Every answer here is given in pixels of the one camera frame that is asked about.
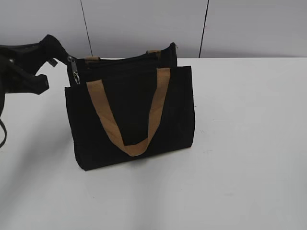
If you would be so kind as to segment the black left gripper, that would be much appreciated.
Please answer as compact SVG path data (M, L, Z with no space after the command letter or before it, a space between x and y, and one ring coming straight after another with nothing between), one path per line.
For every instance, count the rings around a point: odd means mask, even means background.
M5 93L42 94L49 89L47 76L37 71L47 62L71 66L69 54L60 41L48 34L36 44L0 46L0 81Z

